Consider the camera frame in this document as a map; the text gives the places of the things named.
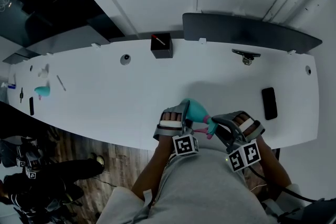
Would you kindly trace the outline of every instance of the wooden floor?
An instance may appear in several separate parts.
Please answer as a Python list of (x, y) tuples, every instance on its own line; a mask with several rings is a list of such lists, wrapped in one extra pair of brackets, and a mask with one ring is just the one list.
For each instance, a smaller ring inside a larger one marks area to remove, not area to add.
[[(131, 188), (154, 153), (89, 139), (54, 127), (51, 127), (51, 131), (60, 137), (60, 141), (57, 142), (55, 161), (87, 159), (91, 152), (102, 155), (105, 160), (105, 170), (96, 179), (76, 182), (85, 193), (79, 200), (83, 206), (71, 205), (69, 209), (78, 214), (79, 224), (96, 223), (96, 214), (103, 211), (114, 187)], [(255, 164), (254, 169), (263, 174), (259, 164)], [(246, 169), (245, 179), (249, 189), (265, 184), (248, 169)], [(257, 187), (253, 193), (257, 195), (262, 190), (265, 191), (265, 188)]]

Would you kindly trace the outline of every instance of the person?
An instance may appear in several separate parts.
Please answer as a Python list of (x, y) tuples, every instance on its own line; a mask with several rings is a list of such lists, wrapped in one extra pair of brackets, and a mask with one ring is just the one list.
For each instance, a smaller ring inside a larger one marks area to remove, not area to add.
[(68, 188), (79, 179), (88, 179), (104, 170), (104, 159), (91, 153), (86, 160), (54, 163), (44, 166), (29, 179), (25, 170), (0, 180), (0, 202), (15, 205), (23, 211), (43, 211), (54, 199), (62, 199)]
[[(245, 114), (234, 118), (240, 126), (248, 120)], [(163, 113), (161, 120), (180, 121), (181, 115)], [(256, 129), (252, 124), (245, 136)], [(203, 143), (198, 139), (199, 153), (171, 158), (171, 136), (160, 135), (152, 159), (131, 190), (117, 187), (97, 224), (121, 223), (277, 223), (267, 214), (257, 197), (249, 191), (242, 172), (233, 173), (226, 163), (227, 153), (217, 137)], [(265, 177), (299, 194), (285, 169), (278, 162), (262, 136), (257, 137)], [(303, 206), (303, 202), (287, 193), (270, 188), (270, 198), (284, 211)]]

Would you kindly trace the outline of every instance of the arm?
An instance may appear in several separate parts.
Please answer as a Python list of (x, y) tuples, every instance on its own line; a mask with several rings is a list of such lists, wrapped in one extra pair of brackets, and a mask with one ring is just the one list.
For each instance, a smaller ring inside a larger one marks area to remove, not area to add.
[(132, 192), (140, 199), (144, 200), (143, 192), (149, 189), (152, 190), (153, 199), (156, 197), (164, 168), (172, 153), (173, 147), (171, 136), (160, 136), (159, 145), (152, 159), (132, 187)]
[[(261, 136), (257, 137), (257, 145), (261, 157), (260, 164), (264, 170), (265, 177), (284, 188), (291, 185), (292, 183), (286, 170), (279, 163), (271, 148), (265, 143)], [(281, 194), (281, 190), (272, 185), (268, 187), (270, 198), (276, 200)]]

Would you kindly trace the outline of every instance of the smartphone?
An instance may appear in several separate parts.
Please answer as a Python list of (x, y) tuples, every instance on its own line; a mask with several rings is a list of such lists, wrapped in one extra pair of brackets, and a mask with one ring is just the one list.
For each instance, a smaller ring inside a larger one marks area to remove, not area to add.
[(278, 116), (277, 102), (275, 100), (274, 88), (266, 88), (261, 91), (264, 102), (265, 119), (267, 121)]
[(29, 108), (30, 108), (30, 116), (34, 115), (34, 102), (33, 97), (29, 98)]

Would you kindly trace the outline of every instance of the white clip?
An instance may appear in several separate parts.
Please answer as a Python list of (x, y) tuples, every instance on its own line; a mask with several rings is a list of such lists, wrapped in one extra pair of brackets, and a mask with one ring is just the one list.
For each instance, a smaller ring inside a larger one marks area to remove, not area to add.
[(296, 52), (296, 50), (290, 50), (290, 51), (287, 52), (287, 54), (293, 55), (293, 54), (295, 54), (295, 52)]
[(100, 45), (99, 44), (97, 44), (97, 43), (91, 43), (91, 46), (93, 47), (93, 48), (96, 48), (96, 49), (100, 49)]
[(202, 45), (206, 44), (206, 38), (205, 37), (200, 37), (198, 42), (201, 43)]

